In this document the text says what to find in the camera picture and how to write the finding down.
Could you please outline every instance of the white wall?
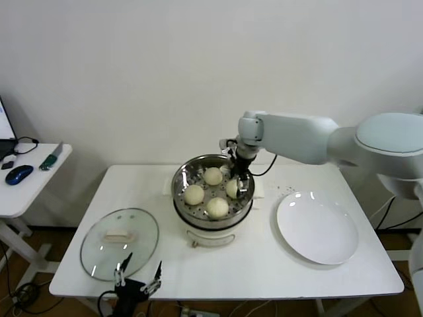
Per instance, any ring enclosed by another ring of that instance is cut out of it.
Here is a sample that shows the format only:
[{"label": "white wall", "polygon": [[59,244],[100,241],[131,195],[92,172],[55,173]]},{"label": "white wall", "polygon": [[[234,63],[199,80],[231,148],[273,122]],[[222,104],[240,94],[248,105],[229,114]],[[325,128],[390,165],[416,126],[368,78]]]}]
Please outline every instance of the white wall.
[{"label": "white wall", "polygon": [[423,105],[418,0],[0,4],[0,93],[18,134],[74,147],[27,213],[37,225],[77,225],[111,164],[215,153],[246,109],[354,125]]}]

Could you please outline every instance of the blue mouse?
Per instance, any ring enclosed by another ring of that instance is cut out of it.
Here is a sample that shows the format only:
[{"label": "blue mouse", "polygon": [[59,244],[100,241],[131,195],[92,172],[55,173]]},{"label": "blue mouse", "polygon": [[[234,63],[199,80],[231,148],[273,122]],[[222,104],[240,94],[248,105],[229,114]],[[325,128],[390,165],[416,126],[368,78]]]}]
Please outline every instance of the blue mouse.
[{"label": "blue mouse", "polygon": [[34,167],[31,165],[21,165],[12,169],[6,175],[6,183],[9,185],[17,185],[32,173]]}]

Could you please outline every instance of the laptop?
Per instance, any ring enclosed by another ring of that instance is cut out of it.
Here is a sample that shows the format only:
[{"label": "laptop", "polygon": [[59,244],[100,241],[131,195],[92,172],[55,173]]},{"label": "laptop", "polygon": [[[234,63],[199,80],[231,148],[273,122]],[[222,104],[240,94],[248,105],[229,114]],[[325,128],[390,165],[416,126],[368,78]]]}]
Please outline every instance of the laptop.
[{"label": "laptop", "polygon": [[15,131],[12,128],[9,117],[7,117],[6,109],[0,96],[0,161],[13,152],[16,143]]}]

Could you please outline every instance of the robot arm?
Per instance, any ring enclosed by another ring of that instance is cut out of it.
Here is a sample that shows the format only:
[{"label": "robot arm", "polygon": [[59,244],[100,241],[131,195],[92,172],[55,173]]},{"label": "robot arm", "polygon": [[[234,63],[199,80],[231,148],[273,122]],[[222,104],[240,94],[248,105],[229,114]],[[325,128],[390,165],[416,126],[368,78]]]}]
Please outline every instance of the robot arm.
[{"label": "robot arm", "polygon": [[357,127],[339,127],[316,116],[245,112],[238,124],[235,149],[241,171],[267,151],[305,164],[330,160],[369,169],[394,194],[417,199],[423,179],[423,116],[388,113]]}]

